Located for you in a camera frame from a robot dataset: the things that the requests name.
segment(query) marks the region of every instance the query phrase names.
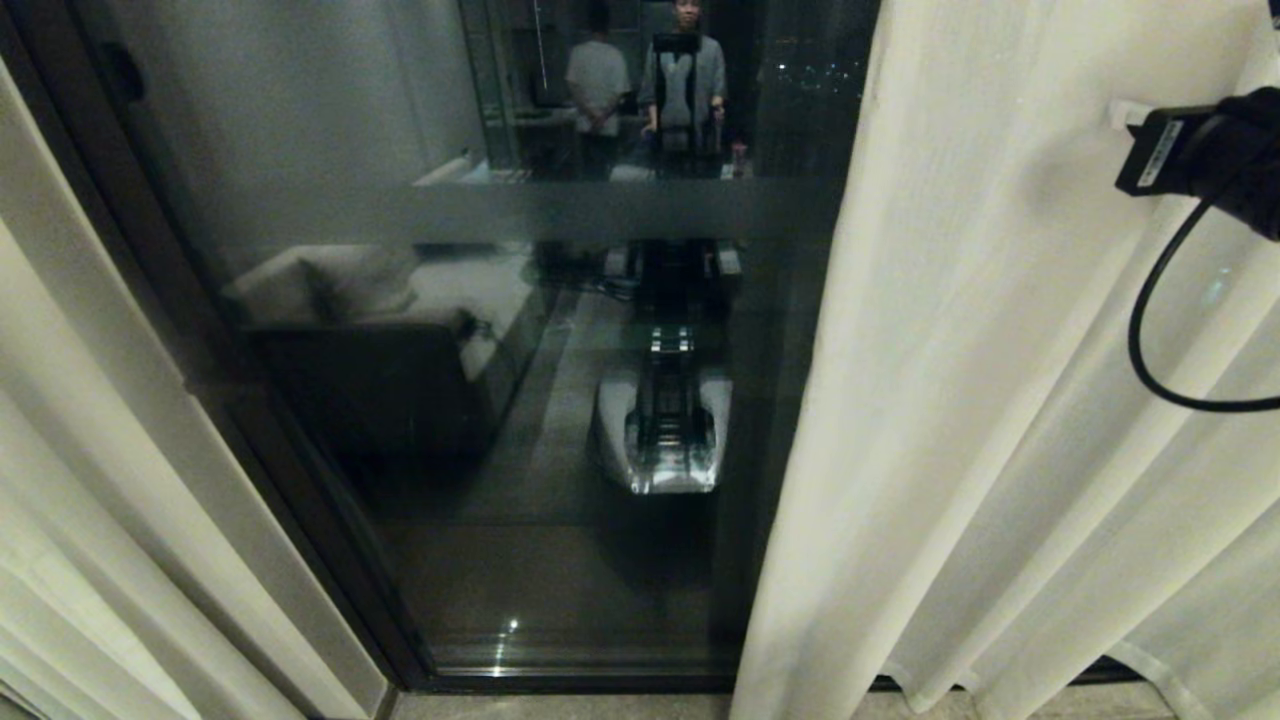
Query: sticker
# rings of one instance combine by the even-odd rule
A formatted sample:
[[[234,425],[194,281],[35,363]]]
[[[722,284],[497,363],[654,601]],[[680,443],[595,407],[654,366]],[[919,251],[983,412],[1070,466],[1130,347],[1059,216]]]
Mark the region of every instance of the sticker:
[[[1156,143],[1156,151],[1151,154],[1151,160],[1147,160],[1147,168],[1142,170],[1142,177],[1138,178],[1138,187],[1156,184],[1160,170],[1164,169],[1165,161],[1169,160],[1169,151],[1174,149],[1174,142],[1178,141],[1178,135],[1181,132],[1181,120],[1171,120],[1165,126],[1165,132],[1161,133],[1160,142]]]

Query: cushion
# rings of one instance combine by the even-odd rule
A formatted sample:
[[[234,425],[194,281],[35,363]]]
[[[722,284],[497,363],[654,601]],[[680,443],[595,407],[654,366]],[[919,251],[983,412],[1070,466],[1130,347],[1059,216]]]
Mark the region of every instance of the cushion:
[[[317,314],[329,322],[357,323],[393,316],[417,299],[408,277],[419,261],[410,246],[312,247],[298,263]]]

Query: black door frame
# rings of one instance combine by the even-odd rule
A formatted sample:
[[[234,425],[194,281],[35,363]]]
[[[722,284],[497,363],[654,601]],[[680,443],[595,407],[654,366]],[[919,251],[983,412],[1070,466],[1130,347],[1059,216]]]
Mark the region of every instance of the black door frame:
[[[0,0],[0,59],[109,255],[174,354],[188,391],[252,479],[378,669],[443,693],[732,692],[732,675],[439,675],[394,583],[320,482],[332,473],[212,302],[104,87],[69,0]],[[1073,684],[1133,682],[1102,657]],[[897,691],[877,678],[872,691]]]

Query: glass door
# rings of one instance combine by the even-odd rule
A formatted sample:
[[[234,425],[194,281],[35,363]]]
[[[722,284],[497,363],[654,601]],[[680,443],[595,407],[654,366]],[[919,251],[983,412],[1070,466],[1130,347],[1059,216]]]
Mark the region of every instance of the glass door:
[[[732,678],[876,3],[69,6],[431,682]]]

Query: tiled floor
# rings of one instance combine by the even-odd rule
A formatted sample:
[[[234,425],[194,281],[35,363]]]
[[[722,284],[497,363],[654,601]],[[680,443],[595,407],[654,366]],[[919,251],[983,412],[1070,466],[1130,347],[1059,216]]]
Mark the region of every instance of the tiled floor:
[[[724,720],[727,696],[573,696],[399,698],[392,720]],[[1146,683],[1068,688],[1034,720],[1175,720]],[[979,720],[973,700],[951,693],[914,715],[899,693],[867,696],[852,720]]]

